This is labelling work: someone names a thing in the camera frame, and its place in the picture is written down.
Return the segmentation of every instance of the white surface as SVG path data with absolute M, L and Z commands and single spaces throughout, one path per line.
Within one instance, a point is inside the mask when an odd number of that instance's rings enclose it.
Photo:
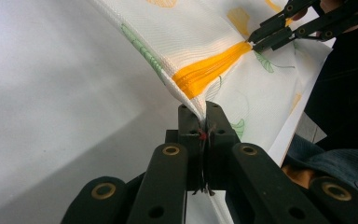
M 301 19 L 304 23 L 308 21 L 312 21 L 315 18 L 318 17 L 318 14 L 316 11 L 310 7 L 308 9 L 307 14 Z M 336 41 L 335 38 L 323 42 L 327 47 L 331 48 L 334 45 L 334 42 Z M 303 92 L 303 95 L 298 101 L 296 107 L 292 111 L 289 119 L 284 123 L 277 139 L 275 140 L 274 144 L 270 148 L 268 154 L 270 157 L 277 163 L 278 165 L 282 165 L 284 156 L 286 155 L 287 149 L 289 149 L 289 145 L 292 141 L 292 138 L 296 132 L 296 127 L 298 122 L 301 119 L 301 116 L 303 114 L 303 111 L 305 109 L 305 106 L 307 104 L 307 101 L 310 98 L 310 94 L 312 92 L 313 86 L 315 85 L 316 79 L 318 76 L 312 77 L 312 80 L 310 81 L 310 84 L 306 87 L 306 89 Z
M 317 143 L 327 136 L 306 113 L 301 115 L 300 122 L 297 125 L 296 134 L 312 143 Z
M 0 1 L 0 223 L 59 223 L 91 179 L 136 177 L 179 104 L 86 1 Z M 214 223 L 193 199 L 187 223 Z

